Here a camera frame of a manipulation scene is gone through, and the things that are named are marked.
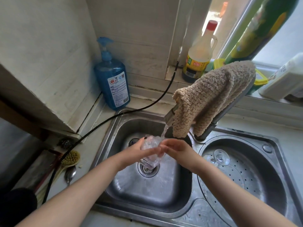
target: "beige towel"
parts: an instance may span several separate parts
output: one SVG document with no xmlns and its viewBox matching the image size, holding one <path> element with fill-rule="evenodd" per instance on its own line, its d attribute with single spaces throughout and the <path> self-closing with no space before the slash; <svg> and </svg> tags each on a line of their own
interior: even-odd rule
<svg viewBox="0 0 303 227">
<path fill-rule="evenodd" d="M 255 77 L 251 61 L 237 61 L 204 74 L 189 87 L 175 91 L 179 104 L 173 122 L 174 137 L 185 137 L 194 121 L 194 133 L 203 134 L 213 118 L 229 105 Z"/>
</svg>

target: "hand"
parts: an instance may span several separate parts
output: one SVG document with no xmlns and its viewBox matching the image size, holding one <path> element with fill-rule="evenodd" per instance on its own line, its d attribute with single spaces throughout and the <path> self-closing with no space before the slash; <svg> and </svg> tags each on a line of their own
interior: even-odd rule
<svg viewBox="0 0 303 227">
<path fill-rule="evenodd" d="M 142 143 L 144 142 L 144 137 L 139 139 L 134 145 L 131 145 L 129 148 L 119 152 L 114 155 L 117 158 L 117 162 L 119 163 L 119 171 L 123 170 L 127 166 L 130 166 L 142 158 L 157 154 L 158 156 L 162 156 L 164 151 L 161 151 L 160 147 L 140 150 Z"/>
<path fill-rule="evenodd" d="M 178 139 L 165 139 L 159 144 L 159 146 L 162 151 L 174 158 L 177 163 L 196 174 L 196 169 L 201 163 L 202 157 L 185 141 Z"/>
</svg>

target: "person's left hand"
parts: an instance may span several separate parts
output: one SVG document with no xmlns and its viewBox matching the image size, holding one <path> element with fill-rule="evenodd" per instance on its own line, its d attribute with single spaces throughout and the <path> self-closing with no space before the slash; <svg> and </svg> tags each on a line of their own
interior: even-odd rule
<svg viewBox="0 0 303 227">
<path fill-rule="evenodd" d="M 140 150 L 142 143 L 144 142 L 144 137 L 139 139 L 134 145 L 131 145 L 129 148 L 119 152 L 116 154 L 117 162 L 119 162 L 119 171 L 123 170 L 127 166 L 130 166 L 142 158 L 157 154 L 158 156 L 162 156 L 164 151 L 161 151 L 160 147 Z"/>
</svg>

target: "blue pump nozzle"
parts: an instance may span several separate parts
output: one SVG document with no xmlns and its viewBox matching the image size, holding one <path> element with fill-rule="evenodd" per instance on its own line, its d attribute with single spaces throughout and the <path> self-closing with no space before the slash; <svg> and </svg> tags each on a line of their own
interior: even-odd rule
<svg viewBox="0 0 303 227">
<path fill-rule="evenodd" d="M 110 61 L 112 59 L 112 55 L 111 55 L 110 52 L 108 52 L 106 50 L 106 45 L 108 43 L 113 43 L 114 41 L 109 39 L 109 38 L 106 38 L 106 37 L 99 37 L 97 39 L 97 42 L 99 42 L 102 46 L 102 51 L 101 51 L 102 60 L 103 61 Z"/>
</svg>

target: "countertop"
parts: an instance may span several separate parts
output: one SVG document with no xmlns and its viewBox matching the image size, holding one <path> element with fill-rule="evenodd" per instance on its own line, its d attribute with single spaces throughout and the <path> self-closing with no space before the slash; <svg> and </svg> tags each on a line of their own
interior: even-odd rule
<svg viewBox="0 0 303 227">
<path fill-rule="evenodd" d="M 148 99 L 140 99 L 131 97 L 130 103 L 127 107 L 130 108 L 141 108 L 151 104 L 152 101 Z M 166 103 L 157 103 L 152 107 L 146 109 L 150 112 L 166 114 L 173 105 Z M 103 122 L 107 118 L 113 116 L 115 111 L 109 107 L 105 107 L 101 112 L 96 125 Z M 77 179 L 85 175 L 91 167 L 92 161 L 99 149 L 99 146 L 105 136 L 105 133 L 109 127 L 110 121 L 105 123 L 94 133 L 92 133 L 84 142 L 75 147 L 75 150 L 80 152 L 81 159 L 77 165 Z M 233 128 L 237 130 L 243 130 L 256 134 L 262 134 L 266 136 L 272 136 L 279 139 L 280 145 L 283 149 L 284 155 L 287 159 L 287 163 L 296 181 L 297 187 L 299 188 L 301 196 L 303 196 L 303 130 L 295 129 L 287 126 L 278 125 L 271 122 L 264 122 L 254 118 L 248 118 L 238 115 L 226 114 L 218 123 L 219 126 Z M 64 181 L 64 175 L 62 174 L 58 180 L 52 186 L 49 198 L 66 188 L 66 182 Z M 110 216 L 104 213 L 90 211 L 83 221 L 81 227 L 95 227 L 95 226 L 131 226 L 131 227 L 143 227 L 150 226 L 142 224 L 136 221 L 130 221 L 124 218 L 118 218 Z"/>
</svg>

